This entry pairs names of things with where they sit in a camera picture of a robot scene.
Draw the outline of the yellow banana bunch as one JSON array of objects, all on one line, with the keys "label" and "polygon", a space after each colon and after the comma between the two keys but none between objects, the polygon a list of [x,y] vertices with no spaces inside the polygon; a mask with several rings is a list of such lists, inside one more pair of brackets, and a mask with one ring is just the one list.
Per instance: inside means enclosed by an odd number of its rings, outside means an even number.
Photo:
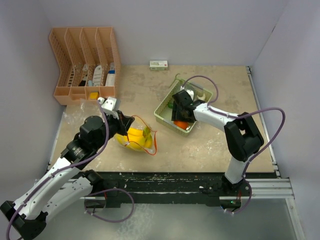
[{"label": "yellow banana bunch", "polygon": [[153,137],[149,127],[145,127],[144,129],[130,127],[127,135],[116,133],[114,137],[122,146],[134,151],[151,149],[153,146]]}]

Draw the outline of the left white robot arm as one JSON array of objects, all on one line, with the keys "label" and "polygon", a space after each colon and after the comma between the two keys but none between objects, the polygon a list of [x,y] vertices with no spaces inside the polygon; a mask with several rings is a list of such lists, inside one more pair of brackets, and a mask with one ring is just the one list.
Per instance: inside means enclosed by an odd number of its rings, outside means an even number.
[{"label": "left white robot arm", "polygon": [[51,169],[20,198],[0,206],[8,220],[5,238],[10,239],[14,228],[21,240],[33,240],[56,214],[79,198],[107,192],[103,178],[94,170],[85,171],[68,187],[64,185],[98,157],[112,137],[127,136],[134,120],[119,110],[87,117]]}]

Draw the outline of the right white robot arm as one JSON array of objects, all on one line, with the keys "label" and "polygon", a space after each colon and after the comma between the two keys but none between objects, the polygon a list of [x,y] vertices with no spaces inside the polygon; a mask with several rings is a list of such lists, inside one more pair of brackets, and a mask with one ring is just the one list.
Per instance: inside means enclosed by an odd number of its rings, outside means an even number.
[{"label": "right white robot arm", "polygon": [[222,190],[228,196],[240,190],[245,169],[253,155],[264,145],[264,139],[252,115],[222,111],[203,100],[193,100],[182,89],[173,95],[172,117],[188,123],[202,122],[224,132],[231,159],[223,176]]}]

